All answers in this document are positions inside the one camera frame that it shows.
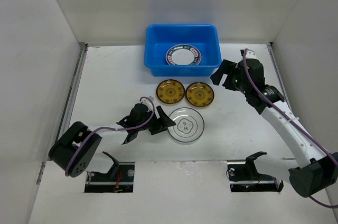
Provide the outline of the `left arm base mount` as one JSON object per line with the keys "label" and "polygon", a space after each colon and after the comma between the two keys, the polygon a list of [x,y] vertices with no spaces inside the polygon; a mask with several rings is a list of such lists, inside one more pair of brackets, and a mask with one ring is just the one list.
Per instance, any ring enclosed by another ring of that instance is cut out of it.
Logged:
{"label": "left arm base mount", "polygon": [[88,173],[84,193],[132,193],[135,162],[122,162],[113,178],[98,172]]}

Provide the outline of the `lettered rim plate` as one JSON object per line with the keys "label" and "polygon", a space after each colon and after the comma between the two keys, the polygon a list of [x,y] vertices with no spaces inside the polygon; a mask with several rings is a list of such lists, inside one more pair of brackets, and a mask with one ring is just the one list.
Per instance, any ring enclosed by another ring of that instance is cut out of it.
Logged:
{"label": "lettered rim plate", "polygon": [[166,55],[170,65],[193,66],[198,65],[202,59],[201,52],[189,44],[179,44],[171,47]]}

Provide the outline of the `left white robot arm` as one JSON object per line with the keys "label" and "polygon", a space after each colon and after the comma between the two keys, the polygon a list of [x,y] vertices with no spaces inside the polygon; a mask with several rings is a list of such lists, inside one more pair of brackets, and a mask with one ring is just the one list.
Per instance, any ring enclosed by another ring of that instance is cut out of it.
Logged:
{"label": "left white robot arm", "polygon": [[83,172],[101,173],[111,180],[118,175],[119,161],[105,151],[97,152],[105,134],[126,145],[135,140],[139,132],[147,130],[156,135],[175,125],[161,106],[141,102],[112,127],[89,127],[80,121],[73,123],[54,143],[48,156],[64,170],[65,176],[75,178]]}

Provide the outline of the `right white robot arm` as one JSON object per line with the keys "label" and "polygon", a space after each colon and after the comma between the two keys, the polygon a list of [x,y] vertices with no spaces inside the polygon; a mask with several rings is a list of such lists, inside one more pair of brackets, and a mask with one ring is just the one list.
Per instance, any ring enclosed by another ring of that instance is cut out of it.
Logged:
{"label": "right white robot arm", "polygon": [[244,165],[228,169],[231,181],[259,180],[267,175],[290,183],[304,198],[337,181],[337,153],[315,144],[284,96],[265,83],[264,67],[257,59],[238,63],[223,60],[211,76],[212,83],[219,85],[223,75],[227,76],[223,87],[243,93],[247,103],[272,125],[294,155],[293,160],[282,160],[262,151],[251,154]]}

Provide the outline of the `yellow patterned plate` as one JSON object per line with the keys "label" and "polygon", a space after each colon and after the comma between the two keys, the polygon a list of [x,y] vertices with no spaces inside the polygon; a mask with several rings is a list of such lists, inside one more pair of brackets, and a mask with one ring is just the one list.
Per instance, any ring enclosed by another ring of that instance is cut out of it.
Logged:
{"label": "yellow patterned plate", "polygon": [[168,105],[177,104],[184,98],[184,95],[184,86],[174,79],[164,80],[156,88],[157,98]]}
{"label": "yellow patterned plate", "polygon": [[186,100],[194,107],[206,107],[214,101],[214,91],[207,83],[194,82],[185,91]]}

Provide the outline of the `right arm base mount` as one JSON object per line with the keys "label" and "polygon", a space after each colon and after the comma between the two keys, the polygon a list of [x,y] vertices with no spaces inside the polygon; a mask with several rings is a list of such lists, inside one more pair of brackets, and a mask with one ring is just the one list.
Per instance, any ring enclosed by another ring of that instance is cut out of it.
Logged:
{"label": "right arm base mount", "polygon": [[266,174],[251,173],[245,161],[227,162],[226,173],[231,192],[277,192],[284,188],[282,180]]}

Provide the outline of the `white plate green rim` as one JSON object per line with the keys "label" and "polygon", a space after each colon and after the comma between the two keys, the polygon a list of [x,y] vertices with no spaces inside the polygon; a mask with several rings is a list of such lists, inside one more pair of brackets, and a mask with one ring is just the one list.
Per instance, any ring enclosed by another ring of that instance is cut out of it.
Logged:
{"label": "white plate green rim", "polygon": [[172,139],[180,144],[192,144],[204,132],[204,119],[195,109],[178,108],[171,112],[169,118],[175,122],[175,125],[168,128],[168,133]]}

